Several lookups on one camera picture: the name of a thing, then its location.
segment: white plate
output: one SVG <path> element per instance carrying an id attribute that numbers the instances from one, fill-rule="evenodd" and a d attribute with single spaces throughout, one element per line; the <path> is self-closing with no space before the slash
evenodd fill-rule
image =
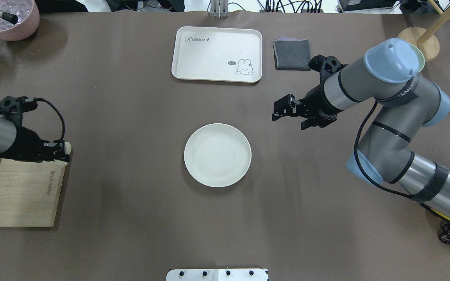
<path id="1" fill-rule="evenodd" d="M 257 82 L 261 78 L 261 33 L 219 27 L 181 27 L 171 73 L 184 80 Z"/>
<path id="2" fill-rule="evenodd" d="M 226 187 L 240 180 L 251 164 L 251 146 L 241 131 L 209 124 L 195 131 L 184 151 L 185 166 L 203 185 Z"/>

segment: cartoon rabbit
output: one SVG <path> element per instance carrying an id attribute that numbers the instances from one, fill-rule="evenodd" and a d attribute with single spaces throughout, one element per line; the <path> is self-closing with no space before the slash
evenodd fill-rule
<path id="1" fill-rule="evenodd" d="M 239 65 L 237 66 L 236 74 L 253 75 L 253 67 L 251 66 L 251 60 L 239 59 Z"/>

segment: black cable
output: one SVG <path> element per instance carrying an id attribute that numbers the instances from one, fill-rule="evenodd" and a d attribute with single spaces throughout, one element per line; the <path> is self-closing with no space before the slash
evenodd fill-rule
<path id="1" fill-rule="evenodd" d="M 362 130 L 364 128 L 364 126 L 366 125 L 367 121 L 369 120 L 369 118 L 371 117 L 371 115 L 373 114 L 373 112 L 376 109 L 378 102 L 375 101 L 373 108 L 371 108 L 371 110 L 369 111 L 368 115 L 366 116 L 366 118 L 364 118 L 364 120 L 361 123 L 361 126 L 359 127 L 359 130 L 357 131 L 357 137 L 355 138 L 355 143 L 354 143 L 354 157 L 355 157 L 355 161 L 357 162 L 357 166 L 359 167 L 359 170 L 361 171 L 362 175 L 364 175 L 364 177 L 369 180 L 373 185 L 375 185 L 376 187 L 378 187 L 381 190 L 384 190 L 386 192 L 390 192 L 392 194 L 396 194 L 402 197 L 405 197 L 407 199 L 411 199 L 412 197 L 414 197 L 414 195 L 411 194 L 404 194 L 402 192 L 397 192 L 395 190 L 391 190 L 388 189 L 386 187 L 383 187 L 382 185 L 380 185 L 379 183 L 377 183 L 376 181 L 374 181 L 367 173 L 366 171 L 364 171 L 364 168 L 362 168 L 361 162 L 359 160 L 359 141 L 361 139 L 361 134 L 362 134 Z M 442 219 L 445 222 L 449 222 L 450 223 L 450 219 L 447 219 L 446 217 L 440 215 L 439 213 L 437 213 L 436 211 L 434 211 L 432 208 L 430 208 L 429 206 L 425 205 L 424 203 L 420 203 L 420 206 L 422 206 L 423 208 L 425 208 L 427 211 L 429 211 L 430 213 L 432 213 L 433 215 L 435 215 L 436 217 L 438 217 L 439 219 Z"/>
<path id="2" fill-rule="evenodd" d="M 383 3 L 378 2 L 378 0 L 375 0 L 375 2 L 376 2 L 377 4 L 380 4 L 380 6 L 381 6 L 383 9 L 391 10 L 391 9 L 395 9 L 398 5 L 400 5 L 400 3 L 402 2 L 402 0 L 400 0 L 400 1 L 399 1 L 396 5 L 394 5 L 393 7 L 385 7 L 385 6 L 383 6 Z"/>
<path id="3" fill-rule="evenodd" d="M 314 5 L 312 4 L 312 2 L 310 2 L 310 1 L 308 1 L 307 2 L 308 3 L 308 5 L 307 5 L 307 12 L 309 12 L 309 11 L 311 11 L 311 10 L 313 10 L 314 9 Z M 306 3 L 303 3 L 302 5 L 302 12 L 303 12 L 303 8 L 305 7 L 305 4 Z"/>
<path id="4" fill-rule="evenodd" d="M 243 9 L 243 11 L 245 11 L 245 9 L 243 8 L 243 6 L 237 4 L 236 2 L 230 2 L 229 5 L 230 5 L 230 4 L 236 4 L 237 6 L 241 7 L 241 9 Z"/>
<path id="5" fill-rule="evenodd" d="M 281 0 L 279 0 L 279 1 L 277 1 L 277 7 L 275 8 L 275 11 L 276 12 L 278 12 L 279 11 L 279 6 L 280 6 L 280 8 L 282 9 L 282 12 L 286 12 L 286 9 L 284 9 L 284 5 L 282 4 L 282 1 Z"/>
<path id="6" fill-rule="evenodd" d="M 265 10 L 265 7 L 261 4 L 261 2 L 260 2 L 259 0 L 257 0 L 257 2 L 258 2 L 258 4 L 259 4 L 259 6 L 260 6 L 263 10 Z"/>
<path id="7" fill-rule="evenodd" d="M 60 136 L 59 141 L 63 141 L 64 140 L 64 136 L 66 134 L 66 123 L 64 122 L 64 118 L 62 117 L 62 114 L 60 114 L 59 110 L 52 105 L 52 103 L 50 103 L 49 101 L 45 100 L 44 98 L 35 98 L 35 101 L 42 101 L 44 103 L 47 103 L 59 116 L 60 118 L 60 122 L 62 123 L 62 135 Z"/>
<path id="8" fill-rule="evenodd" d="M 308 1 L 308 0 L 303 0 L 303 1 L 300 1 L 300 2 L 304 2 L 304 3 L 300 4 L 300 5 L 298 6 L 298 9 L 296 9 L 295 12 L 298 12 L 298 11 L 300 10 L 300 8 L 301 8 L 306 2 L 309 2 L 309 1 Z"/>
<path id="9" fill-rule="evenodd" d="M 130 9 L 131 11 L 139 11 L 139 10 L 141 10 L 141 9 L 143 9 L 143 8 L 145 8 L 145 7 L 147 7 L 147 5 L 148 5 L 148 1 L 142 1 L 142 4 L 143 4 L 143 3 L 145 3 L 145 5 L 142 6 L 140 9 L 131 9 L 130 7 L 128 7 L 127 3 L 125 3 L 125 6 L 126 6 L 126 8 Z"/>
<path id="10" fill-rule="evenodd" d="M 293 2 L 291 2 L 291 0 L 288 0 L 289 4 L 291 4 L 291 7 L 293 7 L 293 12 L 295 12 L 295 6 L 293 5 Z"/>
<path id="11" fill-rule="evenodd" d="M 281 5 L 280 7 L 286 7 L 286 6 L 289 6 L 289 5 L 294 4 L 294 3 L 306 2 L 306 1 L 307 1 L 307 0 L 298 0 L 298 1 L 294 1 L 294 2 L 291 2 L 291 1 L 290 1 L 289 4 Z"/>
<path id="12" fill-rule="evenodd" d="M 359 167 L 359 170 L 361 171 L 361 173 L 364 175 L 364 177 L 369 180 L 373 185 L 375 185 L 376 187 L 378 187 L 381 190 L 384 190 L 386 192 L 390 192 L 402 197 L 405 197 L 407 199 L 411 199 L 413 196 L 410 194 L 404 194 L 402 192 L 398 192 L 395 190 L 391 190 L 388 189 L 386 187 L 381 186 L 379 183 L 377 183 L 376 181 L 374 181 L 367 173 L 366 171 L 364 171 L 364 168 L 362 168 L 362 164 L 359 160 L 359 141 L 361 140 L 361 134 L 362 134 L 362 130 L 364 128 L 364 126 L 366 125 L 367 121 L 369 120 L 369 118 L 371 117 L 371 115 L 373 115 L 373 112 L 375 112 L 375 109 L 378 105 L 378 102 L 375 101 L 373 108 L 371 108 L 371 110 L 369 111 L 368 115 L 366 116 L 366 118 L 364 118 L 364 121 L 362 121 L 361 126 L 359 127 L 359 130 L 357 131 L 357 137 L 355 137 L 355 142 L 354 142 L 354 157 L 355 157 L 355 161 L 357 162 L 357 166 Z"/>
<path id="13" fill-rule="evenodd" d="M 447 10 L 449 7 L 450 7 L 450 1 L 449 1 L 449 4 L 447 6 L 445 6 L 443 11 Z"/>

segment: brown table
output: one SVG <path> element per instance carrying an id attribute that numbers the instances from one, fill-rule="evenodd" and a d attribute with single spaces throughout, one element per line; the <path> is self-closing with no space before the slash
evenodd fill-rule
<path id="1" fill-rule="evenodd" d="M 0 280 L 165 280 L 168 269 L 265 267 L 270 280 L 450 280 L 450 246 L 420 206 L 345 169 L 372 101 L 320 129 L 272 122 L 273 102 L 301 98 L 314 71 L 276 71 L 272 40 L 309 38 L 312 54 L 352 62 L 405 27 L 435 15 L 130 11 L 42 16 L 34 38 L 0 41 L 0 99 L 39 96 L 66 121 L 75 149 L 54 228 L 0 229 Z M 263 34 L 257 84 L 191 82 L 170 73 L 184 25 Z M 450 96 L 450 22 L 423 75 Z M 241 130 L 252 164 L 213 189 L 187 172 L 189 136 L 209 123 Z M 59 121 L 42 105 L 25 116 L 41 137 Z M 450 113 L 411 149 L 450 169 Z"/>

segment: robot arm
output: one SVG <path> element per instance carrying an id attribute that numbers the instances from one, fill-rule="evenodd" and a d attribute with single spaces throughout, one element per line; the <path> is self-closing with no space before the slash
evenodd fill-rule
<path id="1" fill-rule="evenodd" d="M 407 149 L 422 126 L 435 125 L 450 110 L 448 96 L 417 74 L 418 50 L 400 39 L 389 39 L 348 66 L 334 57 L 317 56 L 311 68 L 320 71 L 320 85 L 302 100 L 287 95 L 275 102 L 273 121 L 301 116 L 307 118 L 302 130 L 323 128 L 336 121 L 337 113 L 375 98 L 382 109 L 359 142 L 358 157 L 350 157 L 347 168 L 375 185 L 398 183 L 407 198 L 450 218 L 450 172 Z"/>
<path id="2" fill-rule="evenodd" d="M 37 102 L 48 103 L 62 121 L 61 139 L 50 142 L 40 139 L 38 135 L 22 126 L 24 112 L 35 110 Z M 64 120 L 48 101 L 42 98 L 13 98 L 7 96 L 0 101 L 0 158 L 26 162 L 60 160 L 69 162 L 70 146 L 64 141 Z"/>

